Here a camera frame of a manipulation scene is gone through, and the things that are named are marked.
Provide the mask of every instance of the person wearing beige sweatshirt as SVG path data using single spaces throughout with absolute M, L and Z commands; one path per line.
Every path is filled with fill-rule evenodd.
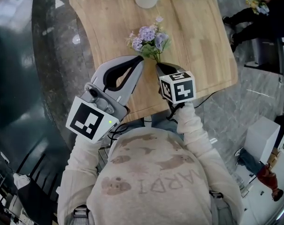
M 178 134 L 140 127 L 121 135 L 97 177 L 100 143 L 82 137 L 63 172 L 58 222 L 70 224 L 86 205 L 95 225 L 210 225 L 209 190 L 223 194 L 239 224 L 243 205 L 238 185 L 202 128 L 192 103 L 178 112 Z

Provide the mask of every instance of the jeans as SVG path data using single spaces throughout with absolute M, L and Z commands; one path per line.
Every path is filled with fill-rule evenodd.
M 246 8 L 232 16 L 230 22 L 232 25 L 253 22 L 253 24 L 244 28 L 240 33 L 234 35 L 234 41 L 238 44 L 255 38 L 273 39 L 276 37 L 268 21 L 268 17 L 263 14 L 255 14 L 251 8 Z
M 151 127 L 170 131 L 176 134 L 177 136 L 179 136 L 183 140 L 184 135 L 177 133 L 177 124 L 174 121 L 169 121 L 166 119 L 166 117 L 170 116 L 170 114 L 171 114 L 170 110 L 165 110 L 163 112 L 151 115 L 152 118 Z M 123 132 L 123 134 L 135 128 L 145 127 L 144 121 L 142 119 L 128 122 L 127 124 L 128 124 L 128 129 L 125 132 Z
M 246 169 L 257 176 L 259 171 L 264 167 L 261 162 L 256 162 L 253 156 L 247 152 L 244 148 L 240 151 L 240 156 L 238 158 L 238 164 L 245 166 Z

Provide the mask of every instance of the flower bouquet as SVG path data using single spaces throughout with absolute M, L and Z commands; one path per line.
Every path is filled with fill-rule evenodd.
M 260 13 L 267 16 L 269 15 L 268 6 L 261 0 L 246 0 L 246 4 L 249 5 L 253 9 L 253 12 L 257 15 Z
M 141 27 L 138 35 L 132 32 L 126 39 L 127 46 L 146 58 L 161 62 L 161 54 L 170 43 L 169 36 L 162 30 L 162 21 L 163 18 L 157 17 L 151 26 Z

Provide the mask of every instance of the marble tile floor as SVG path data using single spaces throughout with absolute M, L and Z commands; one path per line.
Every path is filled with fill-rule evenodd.
M 218 4 L 222 16 L 233 15 L 246 8 L 245 0 L 218 0 Z M 45 9 L 49 30 L 45 36 L 53 44 L 68 110 L 74 96 L 82 92 L 84 84 L 94 73 L 92 53 L 84 28 L 69 0 L 46 0 Z M 243 27 L 245 24 L 238 26 L 237 30 Z M 229 28 L 226 30 L 228 34 L 232 32 Z M 243 67 L 252 59 L 251 43 L 240 45 L 234 55 L 238 64 L 238 83 L 215 93 L 196 109 L 210 139 L 218 140 L 213 146 L 220 152 L 230 172 L 235 170 L 233 153 L 243 145 L 247 128 L 261 116 L 274 120 L 284 109 L 284 87 L 278 82 L 280 75 Z M 195 101 L 195 105 L 204 99 Z M 65 134 L 67 114 L 60 117 L 62 119 L 55 122 Z

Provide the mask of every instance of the red shirt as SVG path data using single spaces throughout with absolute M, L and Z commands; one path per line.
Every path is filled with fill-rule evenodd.
M 277 189 L 276 174 L 271 172 L 268 166 L 264 166 L 257 175 L 258 180 L 265 186 L 275 191 Z

